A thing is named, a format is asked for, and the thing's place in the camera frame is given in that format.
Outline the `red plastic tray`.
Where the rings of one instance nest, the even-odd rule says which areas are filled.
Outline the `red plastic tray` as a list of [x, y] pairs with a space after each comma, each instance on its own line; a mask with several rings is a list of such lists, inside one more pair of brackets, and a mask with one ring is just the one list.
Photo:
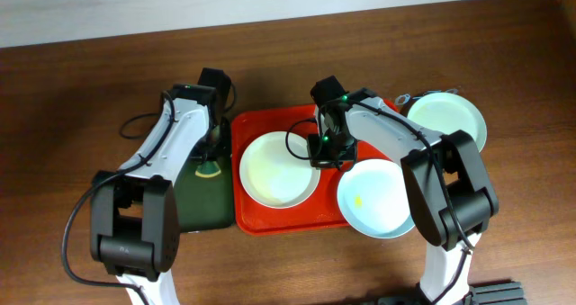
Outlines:
[[243, 112], [231, 122], [231, 173], [237, 225], [254, 236], [311, 229], [341, 228], [348, 225], [337, 202], [336, 169], [320, 172], [319, 184], [303, 203], [289, 209], [267, 208], [252, 200], [240, 182], [239, 165], [248, 145], [272, 131], [286, 131], [295, 122], [314, 115], [313, 104]]

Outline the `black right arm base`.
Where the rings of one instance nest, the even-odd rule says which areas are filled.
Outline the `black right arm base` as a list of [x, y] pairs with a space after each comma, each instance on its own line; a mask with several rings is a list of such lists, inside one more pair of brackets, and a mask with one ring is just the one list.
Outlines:
[[[361, 305], [424, 305], [430, 301], [421, 292], [359, 301]], [[499, 282], [473, 285], [454, 305], [527, 305], [523, 286], [519, 282]]]

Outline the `green yellow sponge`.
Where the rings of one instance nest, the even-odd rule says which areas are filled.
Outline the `green yellow sponge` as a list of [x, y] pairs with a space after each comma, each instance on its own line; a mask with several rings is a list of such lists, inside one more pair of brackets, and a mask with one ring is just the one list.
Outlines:
[[196, 167], [194, 174], [201, 178], [213, 178], [221, 174], [221, 167], [217, 161], [205, 161]]

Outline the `light blue plate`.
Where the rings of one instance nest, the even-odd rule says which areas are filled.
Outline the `light blue plate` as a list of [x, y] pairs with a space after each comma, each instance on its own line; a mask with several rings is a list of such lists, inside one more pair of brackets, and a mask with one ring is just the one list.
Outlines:
[[352, 228], [371, 238], [398, 238], [415, 228], [401, 168], [389, 160], [367, 159], [345, 172], [337, 205]]

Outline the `white cream plate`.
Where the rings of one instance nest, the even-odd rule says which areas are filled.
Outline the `white cream plate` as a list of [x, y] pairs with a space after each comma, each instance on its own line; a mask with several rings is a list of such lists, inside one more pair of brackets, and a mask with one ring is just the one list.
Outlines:
[[239, 163], [240, 182], [255, 202], [287, 209], [306, 201], [320, 183], [320, 170], [294, 154], [307, 151], [304, 138], [273, 131], [253, 140]]

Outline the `pale green plate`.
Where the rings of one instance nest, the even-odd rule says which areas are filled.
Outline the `pale green plate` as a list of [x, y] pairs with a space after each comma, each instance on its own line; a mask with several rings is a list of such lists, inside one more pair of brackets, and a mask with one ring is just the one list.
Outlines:
[[487, 141], [487, 125], [480, 110], [458, 94], [435, 92], [414, 97], [400, 112], [409, 120], [431, 130], [451, 134], [467, 132], [479, 151]]

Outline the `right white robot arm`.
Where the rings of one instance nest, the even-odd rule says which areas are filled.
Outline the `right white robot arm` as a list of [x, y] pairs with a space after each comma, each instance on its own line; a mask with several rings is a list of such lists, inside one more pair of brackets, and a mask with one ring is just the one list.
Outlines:
[[427, 241], [425, 271], [409, 300], [416, 304], [480, 304], [494, 287], [467, 282], [473, 251], [499, 202], [473, 138], [443, 134], [392, 110], [367, 88], [347, 92], [334, 76], [310, 90], [318, 131], [308, 137], [315, 168], [357, 160], [357, 143], [379, 149], [402, 171], [416, 229]]

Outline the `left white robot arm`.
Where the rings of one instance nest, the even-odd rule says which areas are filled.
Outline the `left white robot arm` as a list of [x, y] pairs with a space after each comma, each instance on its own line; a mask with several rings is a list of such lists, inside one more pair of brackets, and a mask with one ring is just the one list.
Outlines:
[[179, 247], [175, 183], [188, 161], [217, 172], [230, 152], [228, 96], [222, 70], [204, 68], [194, 85], [164, 92], [158, 120], [116, 172], [94, 177], [90, 198], [92, 258], [115, 276], [134, 304], [176, 304], [171, 267]]

